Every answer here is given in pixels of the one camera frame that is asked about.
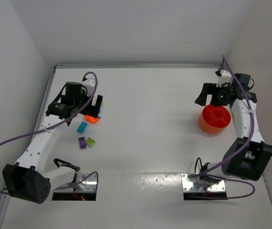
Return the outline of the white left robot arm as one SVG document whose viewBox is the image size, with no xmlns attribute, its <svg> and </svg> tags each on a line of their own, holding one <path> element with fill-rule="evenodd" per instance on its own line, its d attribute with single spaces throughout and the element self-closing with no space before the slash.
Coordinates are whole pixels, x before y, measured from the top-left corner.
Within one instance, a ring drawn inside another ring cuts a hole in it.
<svg viewBox="0 0 272 229">
<path fill-rule="evenodd" d="M 59 137 L 78 114 L 98 117 L 103 97 L 99 95 L 92 104 L 96 88 L 97 81 L 93 79 L 65 83 L 48 105 L 41 128 L 26 151 L 2 171 L 10 197 L 41 204 L 55 190 L 80 190 L 83 179 L 78 166 L 56 158 L 55 170 L 47 173 L 43 170 Z"/>
</svg>

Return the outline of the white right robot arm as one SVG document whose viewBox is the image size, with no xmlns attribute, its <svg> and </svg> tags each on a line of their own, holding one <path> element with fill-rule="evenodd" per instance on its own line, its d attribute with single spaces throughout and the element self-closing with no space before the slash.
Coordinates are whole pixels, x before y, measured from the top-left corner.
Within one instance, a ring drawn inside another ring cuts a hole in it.
<svg viewBox="0 0 272 229">
<path fill-rule="evenodd" d="M 257 181 L 272 157 L 272 145 L 265 143 L 256 118 L 257 96 L 249 83 L 254 82 L 247 74 L 237 73 L 234 77 L 220 76 L 217 83 L 204 83 L 195 103 L 204 106 L 200 115 L 201 126 L 223 129 L 228 117 L 233 120 L 236 140 L 217 163 L 207 162 L 197 174 L 208 184 L 237 177 Z"/>
</svg>

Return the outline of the teal lego brick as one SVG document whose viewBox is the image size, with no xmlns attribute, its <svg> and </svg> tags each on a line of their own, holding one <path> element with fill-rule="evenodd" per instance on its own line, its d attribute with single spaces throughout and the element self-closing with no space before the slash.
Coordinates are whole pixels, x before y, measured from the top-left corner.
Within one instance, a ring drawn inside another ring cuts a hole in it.
<svg viewBox="0 0 272 229">
<path fill-rule="evenodd" d="M 86 130 L 88 124 L 86 122 L 81 122 L 79 127 L 77 128 L 77 132 L 80 134 L 83 134 L 84 131 Z"/>
</svg>

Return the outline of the purple rectangular lego brick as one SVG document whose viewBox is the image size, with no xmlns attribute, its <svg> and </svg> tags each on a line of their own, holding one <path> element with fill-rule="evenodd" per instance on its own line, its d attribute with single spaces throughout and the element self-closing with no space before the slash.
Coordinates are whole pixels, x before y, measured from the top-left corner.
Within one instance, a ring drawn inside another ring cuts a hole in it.
<svg viewBox="0 0 272 229">
<path fill-rule="evenodd" d="M 87 147 L 86 140 L 84 137 L 78 138 L 80 149 L 85 149 Z"/>
</svg>

